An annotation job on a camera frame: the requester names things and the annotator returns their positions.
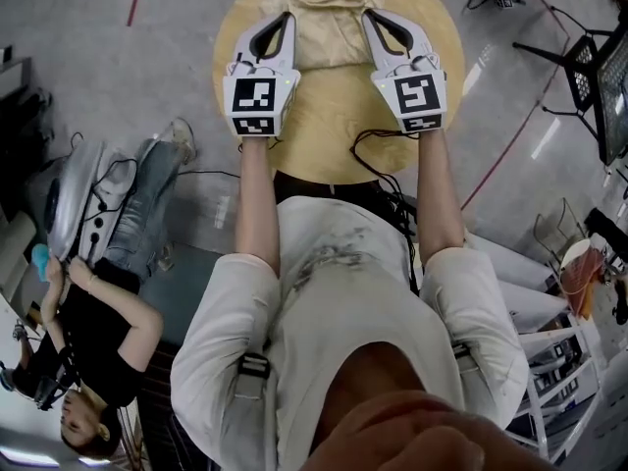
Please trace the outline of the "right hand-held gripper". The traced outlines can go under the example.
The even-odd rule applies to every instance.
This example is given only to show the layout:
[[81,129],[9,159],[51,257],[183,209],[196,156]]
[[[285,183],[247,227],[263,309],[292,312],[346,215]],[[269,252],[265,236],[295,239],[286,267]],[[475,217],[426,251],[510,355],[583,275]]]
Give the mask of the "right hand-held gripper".
[[371,81],[402,133],[442,129],[446,72],[424,29],[399,14],[367,9],[362,25],[376,71]]

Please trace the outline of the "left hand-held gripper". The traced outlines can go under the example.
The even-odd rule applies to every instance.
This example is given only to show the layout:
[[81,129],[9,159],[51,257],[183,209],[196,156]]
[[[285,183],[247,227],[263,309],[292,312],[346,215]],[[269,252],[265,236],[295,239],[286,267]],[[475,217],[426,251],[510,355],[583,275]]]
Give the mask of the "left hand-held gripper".
[[264,18],[240,35],[236,62],[223,77],[225,117],[235,136],[281,134],[301,80],[293,69],[295,39],[296,18],[290,12]]

